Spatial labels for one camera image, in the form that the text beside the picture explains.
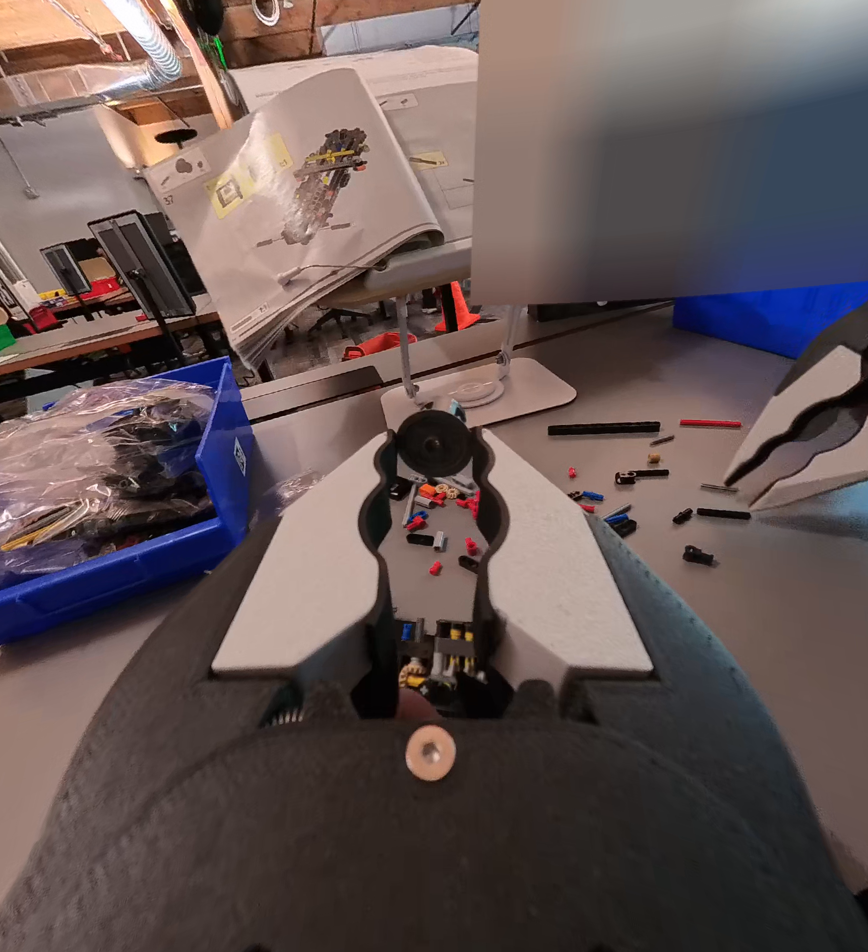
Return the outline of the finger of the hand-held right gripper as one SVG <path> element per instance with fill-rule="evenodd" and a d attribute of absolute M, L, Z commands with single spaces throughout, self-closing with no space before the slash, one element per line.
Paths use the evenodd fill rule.
<path fill-rule="evenodd" d="M 868 404 L 851 406 L 845 387 L 860 381 L 860 357 L 844 347 L 837 347 L 824 363 L 814 366 L 805 375 L 788 380 L 765 405 L 760 416 L 733 457 L 723 484 L 732 486 L 760 470 L 782 446 L 812 443 L 837 423 L 850 420 L 850 429 L 838 443 L 814 453 L 799 469 L 780 476 L 775 482 L 801 470 L 815 455 L 841 446 L 864 425 Z"/>
<path fill-rule="evenodd" d="M 775 482 L 749 508 L 754 512 L 788 506 L 860 482 L 868 482 L 868 417 L 850 440 L 815 455 L 801 470 Z"/>

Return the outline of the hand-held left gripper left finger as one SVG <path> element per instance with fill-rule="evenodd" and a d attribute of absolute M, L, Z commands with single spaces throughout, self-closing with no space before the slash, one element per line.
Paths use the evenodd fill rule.
<path fill-rule="evenodd" d="M 287 506 L 212 661 L 215 676 L 321 682 L 367 717 L 398 700 L 395 619 L 380 545 L 392 529 L 395 436 L 372 437 Z"/>

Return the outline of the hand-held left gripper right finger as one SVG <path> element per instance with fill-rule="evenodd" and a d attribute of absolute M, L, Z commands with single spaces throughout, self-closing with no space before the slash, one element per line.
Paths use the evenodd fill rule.
<path fill-rule="evenodd" d="M 502 715 L 542 682 L 560 701 L 585 679 L 640 682 L 651 659 L 596 534 L 597 521 L 485 427 L 471 433 L 486 549 L 476 574 L 471 713 Z"/>

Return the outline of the lego pieces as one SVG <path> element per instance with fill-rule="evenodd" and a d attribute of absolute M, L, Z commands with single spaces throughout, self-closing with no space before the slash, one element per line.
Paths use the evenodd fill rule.
<path fill-rule="evenodd" d="M 731 420 L 681 419 L 680 426 L 713 429 L 740 429 L 742 427 L 742 423 Z M 660 424 L 656 421 L 616 423 L 604 422 L 602 424 L 595 423 L 589 425 L 555 424 L 548 427 L 548 435 L 652 435 L 654 433 L 658 433 L 660 428 Z M 650 446 L 659 446 L 669 443 L 673 440 L 673 438 L 673 434 L 667 434 L 665 436 L 658 437 L 656 440 L 652 441 Z M 615 475 L 615 485 L 619 487 L 631 486 L 638 484 L 638 482 L 642 482 L 642 480 L 651 479 L 653 477 L 666 478 L 669 476 L 669 470 L 659 467 L 660 461 L 659 455 L 653 454 L 649 456 L 648 467 L 645 470 L 618 471 Z M 455 500 L 458 506 L 462 506 L 467 509 L 472 516 L 477 514 L 479 511 L 478 507 L 480 505 L 484 505 L 480 502 L 482 495 L 481 491 L 477 489 L 476 486 L 471 488 L 467 486 L 466 483 L 462 484 L 460 477 L 451 479 L 453 482 L 450 482 L 450 480 L 447 480 L 446 478 L 441 480 L 444 485 L 440 485 L 440 488 L 431 488 L 431 485 L 428 485 L 428 483 L 425 482 L 425 480 L 421 477 L 418 477 L 420 482 L 415 480 L 411 483 L 411 491 L 417 496 L 417 499 L 413 502 L 410 502 L 407 507 L 406 516 L 408 518 L 405 520 L 406 528 L 404 531 L 407 533 L 406 541 L 408 541 L 408 543 L 431 546 L 438 552 L 444 551 L 444 533 L 442 531 L 438 531 L 434 534 L 431 534 L 430 532 L 426 531 L 428 528 L 428 512 L 426 510 L 413 511 L 415 504 L 419 506 L 421 503 L 428 503 L 437 504 L 440 506 L 449 496 Z M 596 514 L 594 511 L 596 506 L 593 504 L 600 504 L 605 500 L 603 494 L 579 489 L 569 491 L 567 496 L 586 514 Z M 629 516 L 630 508 L 631 504 L 623 504 L 622 506 L 616 508 L 615 511 L 609 512 L 607 514 L 603 512 L 599 513 L 603 519 L 603 522 L 607 526 L 611 527 L 616 532 L 616 534 L 621 536 L 623 539 L 632 534 L 638 525 L 636 521 Z M 695 517 L 701 519 L 730 520 L 738 522 L 747 522 L 752 518 L 749 511 L 714 506 L 698 506 L 685 507 L 682 511 L 676 513 L 672 517 L 671 524 L 680 527 Z M 465 553 L 460 557 L 459 564 L 462 565 L 462 567 L 473 571 L 480 564 L 476 558 L 480 554 L 480 549 L 478 544 L 475 541 L 471 541 L 469 538 L 465 540 L 464 545 Z M 687 544 L 685 546 L 682 557 L 687 562 L 699 565 L 713 565 L 715 563 L 715 557 L 713 554 L 703 552 L 700 550 L 700 548 L 693 544 Z"/>

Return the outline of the grey lego gear assembly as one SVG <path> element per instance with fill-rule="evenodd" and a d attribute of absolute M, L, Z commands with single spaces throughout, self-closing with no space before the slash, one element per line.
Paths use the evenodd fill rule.
<path fill-rule="evenodd" d="M 441 410 L 417 411 L 395 432 L 397 454 L 410 470 L 426 477 L 452 477 L 473 458 L 473 438 L 466 423 Z"/>

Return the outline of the lego chassis assembly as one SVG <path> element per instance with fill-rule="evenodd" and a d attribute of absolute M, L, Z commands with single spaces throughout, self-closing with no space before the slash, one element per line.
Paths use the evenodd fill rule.
<path fill-rule="evenodd" d="M 475 651 L 471 623 L 424 618 L 395 620 L 400 691 L 425 699 L 446 718 L 471 716 L 483 699 L 488 669 Z"/>

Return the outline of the lego instruction booklet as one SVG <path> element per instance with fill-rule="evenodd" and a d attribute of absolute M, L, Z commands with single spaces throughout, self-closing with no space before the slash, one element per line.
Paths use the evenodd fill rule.
<path fill-rule="evenodd" d="M 394 252 L 472 236 L 477 78 L 448 46 L 264 67 L 250 114 L 145 171 L 244 364 Z"/>

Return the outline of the empty clear plastic bag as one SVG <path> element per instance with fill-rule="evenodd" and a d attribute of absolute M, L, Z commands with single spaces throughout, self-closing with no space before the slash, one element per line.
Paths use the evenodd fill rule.
<path fill-rule="evenodd" d="M 307 494 L 323 476 L 315 470 L 305 470 L 285 480 L 276 482 L 259 497 L 256 514 L 263 520 L 281 515 L 297 499 Z"/>

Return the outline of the white book stand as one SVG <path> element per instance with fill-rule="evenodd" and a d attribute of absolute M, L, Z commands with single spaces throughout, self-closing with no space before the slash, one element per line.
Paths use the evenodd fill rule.
<path fill-rule="evenodd" d="M 397 293 L 433 287 L 437 279 L 463 280 L 471 273 L 472 238 L 436 246 L 398 249 L 379 264 L 322 296 L 318 303 L 341 307 L 394 300 Z M 535 359 L 515 357 L 518 333 L 526 324 L 524 305 L 503 305 L 499 317 L 464 330 L 446 331 L 401 351 L 385 353 L 393 384 L 380 396 L 389 429 L 427 405 L 446 410 L 452 400 L 464 407 L 469 425 L 491 425 L 565 406 L 574 387 Z"/>

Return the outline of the orange traffic cone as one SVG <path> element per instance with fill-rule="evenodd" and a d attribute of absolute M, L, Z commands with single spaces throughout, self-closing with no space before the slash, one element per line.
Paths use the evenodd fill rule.
<path fill-rule="evenodd" d="M 454 281 L 449 286 L 441 286 L 439 293 L 441 316 L 440 321 L 435 325 L 435 332 L 464 330 L 480 322 L 481 316 L 468 307 L 459 282 Z"/>
<path fill-rule="evenodd" d="M 395 351 L 401 346 L 401 335 L 397 331 L 386 331 L 369 339 L 363 340 L 358 344 L 350 345 L 345 348 L 342 360 L 350 362 L 357 359 L 367 358 L 382 352 Z"/>

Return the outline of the pile of clear parts bags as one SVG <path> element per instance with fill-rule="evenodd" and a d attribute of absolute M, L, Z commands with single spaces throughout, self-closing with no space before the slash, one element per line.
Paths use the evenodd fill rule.
<path fill-rule="evenodd" d="M 147 378 L 81 388 L 0 425 L 0 556 L 113 552 L 215 514 L 197 452 L 214 387 Z"/>

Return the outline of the tilted panel on stand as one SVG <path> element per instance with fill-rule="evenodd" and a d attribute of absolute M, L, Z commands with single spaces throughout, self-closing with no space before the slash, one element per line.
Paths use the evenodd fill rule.
<path fill-rule="evenodd" d="M 137 209 L 101 217 L 87 227 L 148 320 L 195 316 L 197 306 L 160 237 Z"/>

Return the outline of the silver ventilation duct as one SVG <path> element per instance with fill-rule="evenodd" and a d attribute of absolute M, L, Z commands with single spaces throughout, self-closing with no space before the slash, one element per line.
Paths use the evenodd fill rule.
<path fill-rule="evenodd" d="M 130 75 L 95 93 L 101 102 L 120 100 L 138 92 L 163 89 L 183 77 L 183 64 L 166 38 L 160 22 L 141 1 L 105 1 L 104 5 L 136 40 L 146 62 Z"/>

